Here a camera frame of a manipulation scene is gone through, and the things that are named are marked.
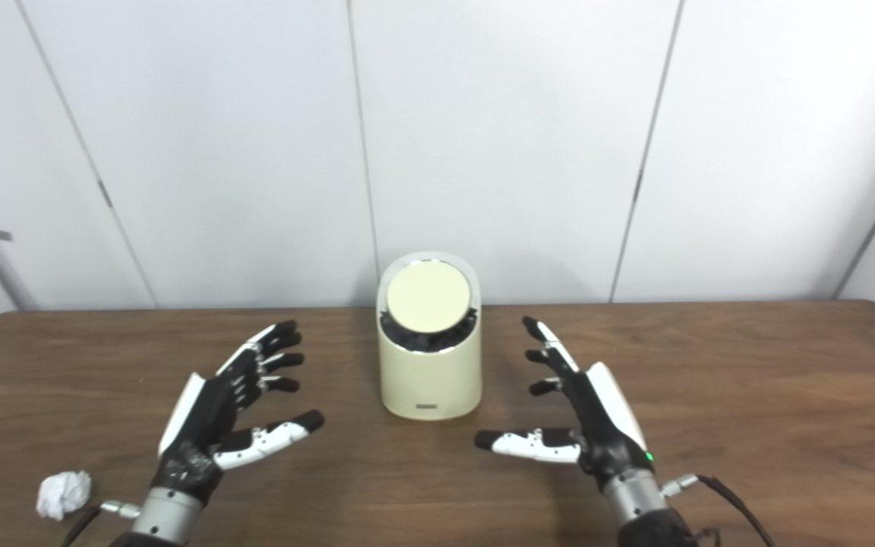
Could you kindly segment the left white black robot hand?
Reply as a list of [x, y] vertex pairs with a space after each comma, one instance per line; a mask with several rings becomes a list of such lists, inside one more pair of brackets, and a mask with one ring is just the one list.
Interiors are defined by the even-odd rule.
[[294, 394], [299, 382], [280, 369], [305, 362], [291, 347], [302, 341], [294, 320], [265, 327], [205, 378], [191, 374], [157, 447], [150, 485], [208, 505], [226, 471], [256, 463], [306, 439], [325, 425], [318, 409], [268, 425], [236, 429], [240, 413], [268, 392]]

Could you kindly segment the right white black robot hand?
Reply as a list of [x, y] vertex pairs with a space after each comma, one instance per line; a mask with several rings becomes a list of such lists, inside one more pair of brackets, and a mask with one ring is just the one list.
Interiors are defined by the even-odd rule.
[[521, 432], [479, 430], [473, 438], [475, 446], [501, 456], [579, 465], [599, 488], [634, 470], [652, 473], [653, 460], [643, 433], [610, 369], [601, 362], [581, 369], [545, 322], [524, 316], [522, 324], [541, 345], [526, 351], [526, 358], [553, 373], [530, 385], [530, 394], [562, 394], [579, 425]]

